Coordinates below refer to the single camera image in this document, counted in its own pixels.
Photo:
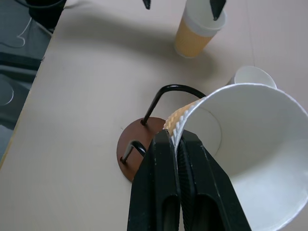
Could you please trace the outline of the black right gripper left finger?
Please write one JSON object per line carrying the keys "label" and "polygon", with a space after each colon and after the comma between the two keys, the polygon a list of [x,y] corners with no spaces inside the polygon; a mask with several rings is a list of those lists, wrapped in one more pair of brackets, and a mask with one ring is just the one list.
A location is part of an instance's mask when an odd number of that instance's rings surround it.
{"label": "black right gripper left finger", "polygon": [[167,130],[157,133],[133,179],[129,231],[177,231],[180,183],[174,145]]}

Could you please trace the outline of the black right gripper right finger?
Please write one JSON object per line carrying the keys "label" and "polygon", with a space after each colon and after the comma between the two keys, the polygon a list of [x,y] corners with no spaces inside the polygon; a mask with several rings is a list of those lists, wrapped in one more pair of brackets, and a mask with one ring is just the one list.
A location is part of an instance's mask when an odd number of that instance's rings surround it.
{"label": "black right gripper right finger", "polygon": [[189,131],[179,143],[179,180],[186,231],[251,229],[230,178]]}

